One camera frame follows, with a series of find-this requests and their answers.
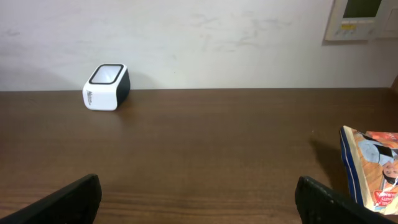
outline red label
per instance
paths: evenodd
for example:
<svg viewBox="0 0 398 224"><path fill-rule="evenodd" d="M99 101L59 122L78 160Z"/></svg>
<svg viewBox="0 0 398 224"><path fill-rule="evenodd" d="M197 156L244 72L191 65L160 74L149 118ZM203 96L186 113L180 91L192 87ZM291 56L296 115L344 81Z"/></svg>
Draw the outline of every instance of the red label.
<svg viewBox="0 0 398 224"><path fill-rule="evenodd" d="M381 190L377 190L374 192L374 198L376 199L374 203L376 206L385 207L392 202L396 194L396 192L382 192Z"/></svg>

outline food package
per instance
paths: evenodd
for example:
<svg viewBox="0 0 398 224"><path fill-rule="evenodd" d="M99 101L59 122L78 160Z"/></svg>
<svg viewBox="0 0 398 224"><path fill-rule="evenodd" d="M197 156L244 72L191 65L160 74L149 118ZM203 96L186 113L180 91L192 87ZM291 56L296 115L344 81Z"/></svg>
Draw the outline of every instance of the food package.
<svg viewBox="0 0 398 224"><path fill-rule="evenodd" d="M385 215L398 214L398 134L340 130L351 198Z"/></svg>

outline white wall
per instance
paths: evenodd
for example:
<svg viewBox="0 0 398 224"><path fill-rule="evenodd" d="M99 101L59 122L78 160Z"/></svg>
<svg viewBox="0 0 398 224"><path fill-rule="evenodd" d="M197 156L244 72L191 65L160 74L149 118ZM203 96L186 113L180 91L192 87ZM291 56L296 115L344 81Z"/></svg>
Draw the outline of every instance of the white wall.
<svg viewBox="0 0 398 224"><path fill-rule="evenodd" d="M1 0L0 90L390 86L398 40L322 44L332 0Z"/></svg>

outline white device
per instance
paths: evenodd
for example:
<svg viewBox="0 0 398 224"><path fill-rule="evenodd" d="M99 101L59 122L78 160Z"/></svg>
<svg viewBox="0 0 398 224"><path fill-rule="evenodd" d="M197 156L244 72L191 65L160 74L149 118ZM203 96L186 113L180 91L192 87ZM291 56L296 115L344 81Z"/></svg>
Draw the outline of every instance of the white device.
<svg viewBox="0 0 398 224"><path fill-rule="evenodd" d="M335 0L326 40L398 37L397 0Z"/></svg>
<svg viewBox="0 0 398 224"><path fill-rule="evenodd" d="M83 100L91 110L115 110L130 92L127 66L104 64L97 67L83 87Z"/></svg>

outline wooden table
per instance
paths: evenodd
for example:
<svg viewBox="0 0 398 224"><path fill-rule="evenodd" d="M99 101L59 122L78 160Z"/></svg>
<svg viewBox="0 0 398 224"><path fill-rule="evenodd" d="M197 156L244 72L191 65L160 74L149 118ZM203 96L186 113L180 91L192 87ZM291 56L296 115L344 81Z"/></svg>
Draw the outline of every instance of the wooden table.
<svg viewBox="0 0 398 224"><path fill-rule="evenodd" d="M0 217L95 173L95 223L301 223L300 175L348 195L339 128L398 132L397 111L388 89L134 90L111 112L3 92Z"/></svg>

